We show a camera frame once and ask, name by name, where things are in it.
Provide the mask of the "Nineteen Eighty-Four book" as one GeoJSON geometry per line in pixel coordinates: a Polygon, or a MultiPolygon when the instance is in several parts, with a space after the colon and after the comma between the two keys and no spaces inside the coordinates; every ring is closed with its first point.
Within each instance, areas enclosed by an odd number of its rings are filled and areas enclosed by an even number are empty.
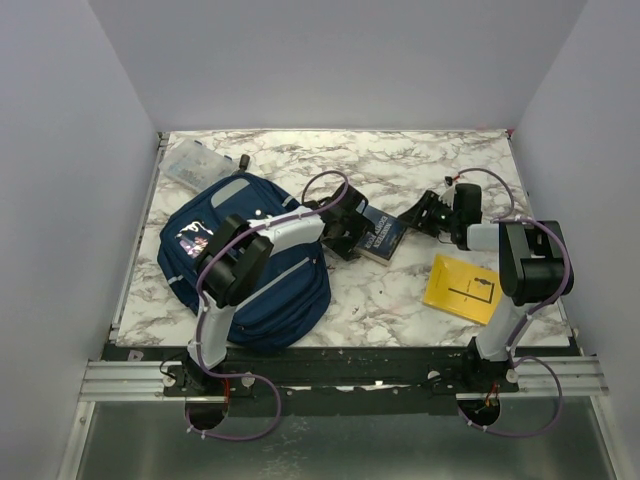
{"type": "Polygon", "coordinates": [[[407,227],[397,218],[371,205],[364,208],[363,215],[374,225],[355,247],[355,251],[382,265],[389,265],[407,227]]]}

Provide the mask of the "navy blue student backpack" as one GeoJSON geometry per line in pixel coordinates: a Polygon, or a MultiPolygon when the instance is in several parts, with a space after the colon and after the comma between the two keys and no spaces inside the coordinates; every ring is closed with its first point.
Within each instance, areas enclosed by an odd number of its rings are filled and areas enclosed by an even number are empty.
{"type": "MultiPolygon", "coordinates": [[[[276,216],[299,202],[275,183],[252,174],[235,174],[188,201],[162,228],[157,262],[178,300],[198,312],[196,259],[181,248],[181,232],[212,237],[230,215],[243,219],[276,216]]],[[[304,337],[331,301],[327,265],[320,243],[293,248],[271,258],[251,296],[233,317],[228,340],[254,351],[274,352],[304,337]]]]}

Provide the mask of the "purple highlighter marker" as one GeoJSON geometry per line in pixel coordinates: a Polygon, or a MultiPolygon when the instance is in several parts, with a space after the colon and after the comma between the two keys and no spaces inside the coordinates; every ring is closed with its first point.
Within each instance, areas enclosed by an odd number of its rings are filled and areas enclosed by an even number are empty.
{"type": "Polygon", "coordinates": [[[190,258],[197,258],[206,248],[209,236],[202,232],[181,232],[176,236],[179,245],[190,258]]]}

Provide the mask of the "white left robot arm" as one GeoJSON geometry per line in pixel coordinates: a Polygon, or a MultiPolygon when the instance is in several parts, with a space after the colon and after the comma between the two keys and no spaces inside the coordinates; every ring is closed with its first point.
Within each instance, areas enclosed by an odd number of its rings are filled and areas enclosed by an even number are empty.
{"type": "Polygon", "coordinates": [[[227,339],[238,306],[251,296],[271,258],[293,248],[329,242],[340,255],[373,229],[364,216],[368,199],[344,182],[334,196],[276,216],[228,216],[196,263],[197,324],[187,350],[194,364],[187,382],[201,395],[214,393],[224,376],[227,339]]]}

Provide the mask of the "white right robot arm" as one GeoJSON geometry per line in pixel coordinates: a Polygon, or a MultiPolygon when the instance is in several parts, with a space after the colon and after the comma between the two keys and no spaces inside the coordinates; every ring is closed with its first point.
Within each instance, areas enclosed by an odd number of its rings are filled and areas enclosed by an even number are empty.
{"type": "Polygon", "coordinates": [[[462,251],[496,252],[503,293],[489,324],[471,342],[476,358],[460,367],[460,379],[480,392],[496,380],[492,362],[504,362],[534,313],[573,288],[574,274],[559,223],[534,219],[482,221],[482,189],[471,183],[452,185],[447,203],[428,190],[399,216],[409,228],[432,237],[447,233],[462,251]]]}

